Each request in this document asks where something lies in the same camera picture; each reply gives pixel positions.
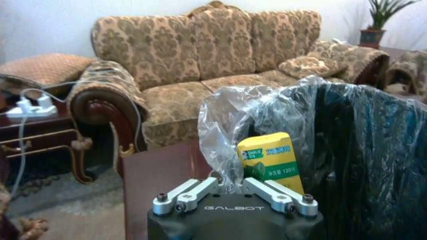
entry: transparent plastic bag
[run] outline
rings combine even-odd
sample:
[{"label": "transparent plastic bag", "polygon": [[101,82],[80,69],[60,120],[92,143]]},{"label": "transparent plastic bag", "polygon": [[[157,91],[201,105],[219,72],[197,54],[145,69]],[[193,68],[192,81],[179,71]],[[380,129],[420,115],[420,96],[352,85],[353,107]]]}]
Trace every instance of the transparent plastic bag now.
[{"label": "transparent plastic bag", "polygon": [[287,132],[304,191],[329,239],[427,235],[427,106],[309,76],[297,85],[223,87],[199,114],[200,151],[239,192],[236,145]]}]

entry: screw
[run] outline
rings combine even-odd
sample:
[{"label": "screw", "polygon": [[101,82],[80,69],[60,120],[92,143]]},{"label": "screw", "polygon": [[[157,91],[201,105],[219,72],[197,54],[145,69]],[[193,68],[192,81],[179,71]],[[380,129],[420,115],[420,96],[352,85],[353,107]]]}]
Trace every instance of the screw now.
[{"label": "screw", "polygon": [[176,203],[175,210],[179,214],[183,213],[185,211],[185,204],[181,202]]},{"label": "screw", "polygon": [[164,202],[167,199],[168,199],[168,195],[164,194],[163,192],[159,193],[159,195],[157,195],[157,201],[161,203],[161,202]]},{"label": "screw", "polygon": [[301,201],[307,204],[312,204],[313,203],[313,196],[311,194],[304,194],[301,196]]},{"label": "screw", "polygon": [[293,203],[289,202],[288,204],[285,204],[285,206],[284,206],[285,213],[293,213],[295,210],[296,210],[296,207],[295,207]]}]

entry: cable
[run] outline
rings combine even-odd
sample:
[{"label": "cable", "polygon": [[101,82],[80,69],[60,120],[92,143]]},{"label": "cable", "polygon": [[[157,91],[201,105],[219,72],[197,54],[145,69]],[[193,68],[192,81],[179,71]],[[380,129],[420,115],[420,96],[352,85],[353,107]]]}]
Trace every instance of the cable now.
[{"label": "cable", "polygon": [[20,186],[22,174],[24,174],[24,169],[25,169],[25,146],[24,146],[24,125],[26,121],[26,116],[21,118],[20,125],[18,125],[18,132],[17,132],[17,137],[18,137],[18,147],[20,147],[20,167],[18,167],[18,172],[14,180],[14,184],[12,187],[12,193],[10,196],[12,198],[14,197],[16,191]]},{"label": "cable", "polygon": [[[114,76],[108,76],[109,78],[114,78],[116,80],[121,81],[122,83],[125,83],[126,85],[129,85],[128,82],[125,82],[122,79],[120,79],[118,77],[114,77]],[[96,76],[96,77],[92,77],[92,78],[105,78],[105,76]],[[68,97],[69,97],[69,94],[68,96],[65,97],[65,99],[58,99],[56,96],[53,96],[50,93],[46,92],[46,89],[50,89],[50,88],[56,88],[56,87],[60,87],[60,86],[65,86],[65,85],[70,85],[70,84],[77,84],[77,83],[101,83],[101,84],[106,84],[106,85],[110,85],[112,87],[114,87],[116,89],[117,86],[113,85],[110,82],[106,82],[106,81],[96,81],[96,80],[86,80],[86,81],[69,81],[69,82],[64,82],[64,83],[60,83],[60,84],[56,84],[56,85],[50,85],[48,87],[44,87],[42,89],[38,89],[38,88],[26,88],[24,89],[21,92],[20,92],[20,98],[25,98],[25,93],[29,92],[29,91],[37,91],[37,92],[41,92],[42,94],[48,95],[50,98],[53,98],[56,101],[58,101],[60,103],[65,103],[66,100],[68,100]],[[135,138],[133,138],[133,144],[135,144],[135,148],[136,150],[140,152],[140,149],[139,149],[139,145],[137,145],[137,139],[139,139],[139,132],[140,132],[140,128],[141,128],[141,114],[140,114],[140,111],[137,109],[137,106],[133,102],[133,100],[131,99],[131,97],[128,95],[125,95],[126,99],[129,100],[131,102],[131,105],[135,109],[135,113],[136,113],[136,130],[135,130]],[[14,194],[16,194],[16,191],[18,189],[18,186],[20,186],[20,182],[21,182],[21,178],[22,178],[22,174],[24,174],[24,170],[25,170],[25,164],[26,164],[26,157],[25,157],[25,146],[24,146],[24,127],[25,127],[25,121],[26,121],[26,116],[22,117],[21,121],[20,121],[20,125],[18,125],[18,133],[17,133],[17,137],[18,137],[18,147],[20,147],[20,167],[18,167],[18,172],[17,172],[17,176],[16,176],[16,180],[14,180],[14,184],[13,184],[13,187],[12,187],[12,193],[10,193],[10,196],[13,198]]]},{"label": "cable", "polygon": [[[120,79],[118,77],[114,77],[114,76],[108,76],[108,77],[112,77],[114,78],[116,80],[120,80],[121,82],[124,82],[126,85],[129,85],[128,82],[125,82],[122,79]],[[56,101],[61,102],[61,103],[65,103],[66,100],[68,100],[68,97],[69,95],[65,97],[65,99],[58,99],[56,96],[53,96],[50,93],[48,93],[45,90],[46,89],[50,89],[50,88],[56,88],[56,87],[61,87],[61,86],[65,86],[65,85],[70,85],[70,84],[76,84],[76,83],[96,83],[96,84],[106,84],[109,86],[113,86],[114,88],[117,88],[116,85],[113,85],[110,82],[105,82],[105,81],[97,81],[97,80],[88,80],[88,81],[69,81],[69,82],[64,82],[64,83],[60,83],[60,84],[56,84],[56,85],[49,85],[48,87],[45,87],[44,89],[38,89],[38,88],[26,88],[24,89],[21,92],[20,92],[20,97],[24,98],[25,97],[25,93],[29,92],[29,91],[37,91],[37,92],[41,92],[42,94],[48,95],[50,98],[53,98]],[[139,141],[139,132],[140,132],[140,128],[141,128],[141,114],[140,114],[140,111],[136,107],[136,104],[133,102],[133,100],[131,99],[131,97],[128,95],[125,95],[126,99],[129,100],[131,104],[132,104],[132,107],[133,107],[133,110],[135,110],[135,113],[136,113],[136,130],[135,130],[135,135],[133,135],[133,144],[135,144],[135,148],[136,150],[140,152],[140,149],[139,149],[139,144],[137,144],[137,141]]]}]

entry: rug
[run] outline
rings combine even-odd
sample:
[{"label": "rug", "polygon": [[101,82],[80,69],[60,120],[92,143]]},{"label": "rug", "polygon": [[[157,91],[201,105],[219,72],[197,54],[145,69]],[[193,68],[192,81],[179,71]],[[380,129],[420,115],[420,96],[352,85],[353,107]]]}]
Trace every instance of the rug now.
[{"label": "rug", "polygon": [[61,174],[37,193],[10,202],[6,215],[16,225],[18,217],[48,220],[40,240],[125,239],[122,180],[110,165],[90,171],[93,183],[82,185],[70,173]]}]

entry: yellow box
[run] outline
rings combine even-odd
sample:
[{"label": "yellow box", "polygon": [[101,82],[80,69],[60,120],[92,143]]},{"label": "yellow box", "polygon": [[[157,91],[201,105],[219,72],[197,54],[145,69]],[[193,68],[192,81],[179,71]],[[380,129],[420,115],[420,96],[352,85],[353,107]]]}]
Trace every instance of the yellow box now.
[{"label": "yellow box", "polygon": [[285,132],[248,137],[236,148],[245,178],[275,180],[304,194],[292,141]]}]

